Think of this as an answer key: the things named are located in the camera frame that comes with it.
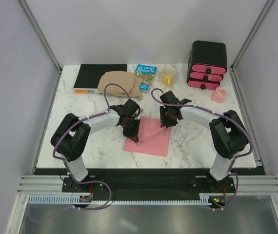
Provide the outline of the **pink t shirt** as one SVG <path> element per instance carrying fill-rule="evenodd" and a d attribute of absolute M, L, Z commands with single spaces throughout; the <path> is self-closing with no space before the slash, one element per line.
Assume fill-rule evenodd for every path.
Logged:
<path fill-rule="evenodd" d="M 171 128 L 161 127 L 160 120 L 144 117 L 140 119 L 139 141 L 126 140 L 124 151 L 154 156 L 167 156 Z"/>

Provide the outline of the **beige t shirt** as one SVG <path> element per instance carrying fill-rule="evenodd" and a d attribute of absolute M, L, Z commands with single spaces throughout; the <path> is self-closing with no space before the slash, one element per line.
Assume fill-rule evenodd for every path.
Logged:
<path fill-rule="evenodd" d="M 98 84 L 98 93 L 103 94 L 106 85 L 109 83 L 117 84 L 121 86 L 125 91 L 121 88 L 110 85 L 106 89 L 106 94 L 117 97 L 127 97 L 127 94 L 130 98 L 137 98 L 139 100 L 143 99 L 142 93 L 139 89 L 139 86 L 142 83 L 142 79 L 136 77 L 135 74 L 131 72 L 124 71 L 111 71 L 106 72 L 99 81 Z"/>

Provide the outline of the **yellow mug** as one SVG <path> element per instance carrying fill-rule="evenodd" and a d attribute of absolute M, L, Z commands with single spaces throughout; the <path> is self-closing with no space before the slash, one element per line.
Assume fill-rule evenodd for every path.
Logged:
<path fill-rule="evenodd" d="M 170 86 L 174 82 L 176 70 L 172 66 L 164 67 L 161 73 L 162 83 L 165 86 Z"/>

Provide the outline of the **pink cube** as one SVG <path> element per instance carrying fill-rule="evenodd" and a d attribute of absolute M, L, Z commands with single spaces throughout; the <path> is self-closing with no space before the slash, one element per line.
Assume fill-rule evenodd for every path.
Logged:
<path fill-rule="evenodd" d="M 218 87 L 215 89 L 211 97 L 211 101 L 216 103 L 223 103 L 226 98 L 226 95 L 227 95 L 227 90 Z"/>

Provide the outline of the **black pink drawer unit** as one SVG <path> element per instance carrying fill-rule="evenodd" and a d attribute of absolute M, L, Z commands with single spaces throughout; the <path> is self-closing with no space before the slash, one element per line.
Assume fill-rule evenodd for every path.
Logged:
<path fill-rule="evenodd" d="M 227 72 L 226 45 L 219 42 L 193 42 L 188 59 L 186 83 L 201 90 L 215 90 Z"/>

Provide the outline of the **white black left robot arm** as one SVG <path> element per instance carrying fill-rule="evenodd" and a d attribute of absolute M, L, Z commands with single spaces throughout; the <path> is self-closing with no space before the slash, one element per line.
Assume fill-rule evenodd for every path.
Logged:
<path fill-rule="evenodd" d="M 92 192 L 91 187 L 96 184 L 108 187 L 106 182 L 92 178 L 84 165 L 82 154 L 87 140 L 93 133 L 120 126 L 125 138 L 138 142 L 141 113 L 140 106 L 128 99 L 124 104 L 109 106 L 102 112 L 83 118 L 67 114 L 50 140 L 54 147 L 53 158 L 63 162 L 68 174 L 62 192 Z"/>

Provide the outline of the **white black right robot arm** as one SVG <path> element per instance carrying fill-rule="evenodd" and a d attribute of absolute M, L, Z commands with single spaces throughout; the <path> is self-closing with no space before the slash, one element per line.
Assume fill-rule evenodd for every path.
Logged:
<path fill-rule="evenodd" d="M 230 175 L 237 158 L 249 155 L 253 150 L 251 138 L 237 112 L 218 113 L 198 106 L 189 99 L 179 100 L 172 91 L 156 99 L 160 106 L 162 127 L 176 126 L 179 120 L 189 120 L 210 130 L 216 157 L 206 180 L 207 188 L 219 191 Z"/>

